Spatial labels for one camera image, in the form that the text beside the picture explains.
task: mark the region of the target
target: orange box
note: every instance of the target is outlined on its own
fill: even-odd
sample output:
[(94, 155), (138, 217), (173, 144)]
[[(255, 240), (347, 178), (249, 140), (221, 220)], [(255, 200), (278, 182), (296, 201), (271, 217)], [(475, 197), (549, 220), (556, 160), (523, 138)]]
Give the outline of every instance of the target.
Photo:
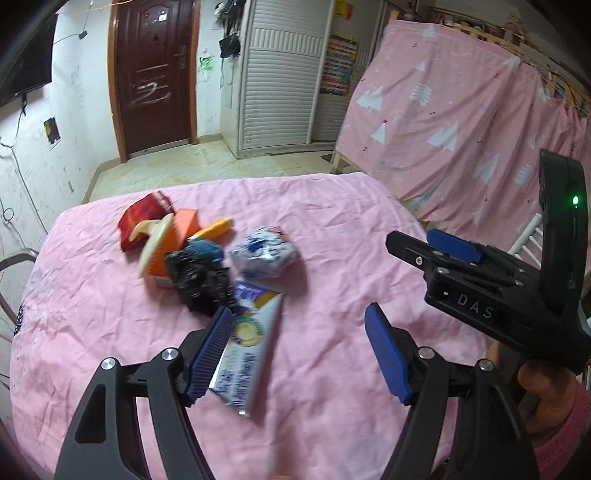
[(150, 262), (148, 275), (159, 287), (172, 287), (172, 281), (166, 268), (164, 256), (168, 252), (181, 250), (185, 241), (196, 234), (201, 227), (197, 219), (197, 210), (180, 209), (174, 215), (170, 231), (163, 238), (162, 244)]
[(177, 235), (177, 250), (181, 250), (187, 238), (201, 230), (197, 210), (183, 208), (177, 210), (174, 215), (174, 229)]

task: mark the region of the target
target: metal screw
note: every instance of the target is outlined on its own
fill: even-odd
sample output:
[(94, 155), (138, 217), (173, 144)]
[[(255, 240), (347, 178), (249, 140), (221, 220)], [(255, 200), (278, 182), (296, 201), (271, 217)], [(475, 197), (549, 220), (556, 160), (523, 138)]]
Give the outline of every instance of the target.
[(484, 372), (490, 372), (495, 367), (495, 364), (484, 358), (478, 362), (478, 367)]
[(115, 359), (114, 358), (105, 358), (102, 363), (100, 364), (100, 367), (103, 370), (111, 370), (111, 368), (113, 368), (115, 366)]
[(422, 346), (420, 349), (418, 349), (418, 355), (425, 360), (430, 360), (435, 356), (435, 351), (428, 346)]
[(162, 358), (167, 362), (174, 360), (178, 357), (178, 350), (176, 348), (167, 348), (164, 352), (162, 352)]

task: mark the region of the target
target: white wall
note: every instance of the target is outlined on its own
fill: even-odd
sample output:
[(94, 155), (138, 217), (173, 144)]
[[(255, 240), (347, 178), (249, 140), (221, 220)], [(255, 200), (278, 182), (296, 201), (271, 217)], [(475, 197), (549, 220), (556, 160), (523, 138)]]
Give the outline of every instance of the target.
[[(88, 0), (70, 0), (60, 12), (55, 40), (82, 30)], [(95, 1), (94, 7), (107, 0)], [(15, 152), (25, 181), (47, 229), (61, 212), (79, 205), (97, 166), (117, 158), (115, 134), (106, 82), (106, 28), (109, 11), (91, 12), (80, 40), (67, 38), (54, 46), (53, 81), (28, 95), (27, 115), (21, 118)], [(12, 144), (21, 101), (0, 108), (0, 137)], [(43, 122), (55, 116), (61, 141), (51, 145)], [(14, 209), (12, 224), (26, 246), (39, 249), (45, 233), (17, 174), (11, 151), (0, 147), (0, 197)], [(0, 221), (0, 257), (22, 248), (12, 227)], [(30, 265), (11, 267), (0, 280), (0, 290), (18, 310)], [(0, 374), (8, 375), (12, 323), (0, 311)], [(0, 375), (3, 382), (7, 379)], [(9, 417), (8, 392), (0, 385), (0, 416)]]
[[(219, 41), (224, 30), (216, 22), (213, 11), (221, 0), (203, 0), (201, 4), (201, 23), (197, 46), (197, 134), (220, 133), (220, 112), (222, 94), (222, 59)], [(211, 70), (199, 68), (200, 59), (212, 57)]]
[(556, 29), (527, 0), (437, 0), (436, 6), (503, 26), (510, 15), (521, 18), (526, 37), (549, 57), (583, 74)]
[(348, 0), (353, 5), (349, 20), (333, 17), (331, 33), (352, 37), (359, 42), (359, 51), (369, 53), (377, 23), (381, 0)]

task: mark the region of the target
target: pink curtain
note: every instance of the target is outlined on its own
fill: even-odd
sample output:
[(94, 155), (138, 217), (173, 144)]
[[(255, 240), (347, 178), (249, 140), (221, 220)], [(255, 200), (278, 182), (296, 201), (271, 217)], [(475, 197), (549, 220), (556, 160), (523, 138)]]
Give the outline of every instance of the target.
[(391, 22), (355, 90), (337, 150), (418, 216), (507, 250), (538, 206), (541, 148), (579, 160), (587, 119), (507, 50), (433, 24)]

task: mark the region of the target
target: green graffiti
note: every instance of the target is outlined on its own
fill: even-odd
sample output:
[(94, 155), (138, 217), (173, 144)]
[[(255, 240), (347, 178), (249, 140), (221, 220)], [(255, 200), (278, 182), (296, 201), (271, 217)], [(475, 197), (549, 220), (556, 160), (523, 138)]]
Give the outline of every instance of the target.
[(213, 64), (215, 55), (209, 55), (207, 57), (199, 57), (199, 71), (200, 72), (211, 72), (213, 70)]

